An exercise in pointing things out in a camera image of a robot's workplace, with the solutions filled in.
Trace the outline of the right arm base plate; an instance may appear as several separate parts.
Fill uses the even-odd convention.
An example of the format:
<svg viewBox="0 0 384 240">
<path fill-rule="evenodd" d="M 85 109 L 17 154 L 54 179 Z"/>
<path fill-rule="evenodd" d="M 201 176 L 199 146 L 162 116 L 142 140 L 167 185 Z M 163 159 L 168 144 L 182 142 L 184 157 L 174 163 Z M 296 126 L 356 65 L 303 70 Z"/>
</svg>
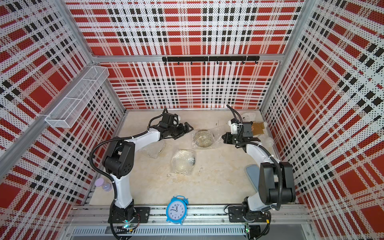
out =
<svg viewBox="0 0 384 240">
<path fill-rule="evenodd" d="M 266 212 L 251 211 L 247 206 L 230 206 L 228 215 L 231 223 L 270 223 L 271 221 Z"/>
</svg>

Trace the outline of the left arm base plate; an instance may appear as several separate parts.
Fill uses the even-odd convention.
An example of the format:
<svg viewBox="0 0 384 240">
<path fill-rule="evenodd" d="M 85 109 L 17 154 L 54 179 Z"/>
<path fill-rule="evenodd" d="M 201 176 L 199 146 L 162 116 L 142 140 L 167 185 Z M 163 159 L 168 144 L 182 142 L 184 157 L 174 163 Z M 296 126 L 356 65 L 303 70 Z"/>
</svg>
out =
<svg viewBox="0 0 384 240">
<path fill-rule="evenodd" d="M 120 210 L 118 207 L 113 206 L 110 211 L 110 215 L 108 218 L 108 223 L 113 224 L 123 224 L 123 223 L 147 223 L 150 216 L 149 207 L 134 207 L 130 208 L 127 211 Z"/>
</svg>

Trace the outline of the yellow patterned plate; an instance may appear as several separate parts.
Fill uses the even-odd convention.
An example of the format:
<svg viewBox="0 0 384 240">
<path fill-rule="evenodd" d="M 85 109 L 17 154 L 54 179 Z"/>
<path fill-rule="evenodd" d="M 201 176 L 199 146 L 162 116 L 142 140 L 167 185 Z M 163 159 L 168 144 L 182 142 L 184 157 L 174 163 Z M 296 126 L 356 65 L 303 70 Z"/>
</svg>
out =
<svg viewBox="0 0 384 240">
<path fill-rule="evenodd" d="M 214 141 L 214 134 L 210 130 L 198 130 L 192 138 L 192 144 L 195 148 L 210 148 Z"/>
</svg>

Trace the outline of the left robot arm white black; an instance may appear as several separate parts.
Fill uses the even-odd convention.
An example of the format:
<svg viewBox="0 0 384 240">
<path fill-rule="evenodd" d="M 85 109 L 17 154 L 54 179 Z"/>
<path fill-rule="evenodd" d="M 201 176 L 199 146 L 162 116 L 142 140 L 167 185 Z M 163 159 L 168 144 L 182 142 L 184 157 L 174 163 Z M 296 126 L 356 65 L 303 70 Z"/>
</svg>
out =
<svg viewBox="0 0 384 240">
<path fill-rule="evenodd" d="M 90 166 L 111 181 L 114 191 L 109 224 L 142 220 L 140 213 L 135 210 L 130 190 L 130 173 L 134 167 L 136 152 L 161 140 L 177 140 L 193 130 L 189 123 L 181 123 L 177 114 L 164 111 L 150 120 L 144 132 L 129 137 L 115 137 L 94 146 L 88 157 Z M 94 163 L 94 155 L 104 145 L 107 146 L 107 151 L 103 160 L 104 169 L 101 170 Z"/>
</svg>

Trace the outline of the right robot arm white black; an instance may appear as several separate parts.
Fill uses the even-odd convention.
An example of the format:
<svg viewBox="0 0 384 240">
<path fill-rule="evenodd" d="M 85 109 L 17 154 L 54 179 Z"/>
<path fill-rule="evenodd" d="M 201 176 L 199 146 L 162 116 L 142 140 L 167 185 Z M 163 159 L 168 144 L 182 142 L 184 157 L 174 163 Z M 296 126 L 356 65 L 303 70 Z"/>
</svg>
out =
<svg viewBox="0 0 384 240">
<path fill-rule="evenodd" d="M 252 132 L 253 122 L 228 122 L 230 131 L 222 135 L 225 144 L 242 149 L 255 160 L 246 167 L 246 173 L 256 187 L 256 193 L 242 202 L 242 218 L 245 222 L 260 222 L 267 211 L 280 210 L 282 205 L 296 201 L 293 166 L 277 160 L 262 141 Z"/>
</svg>

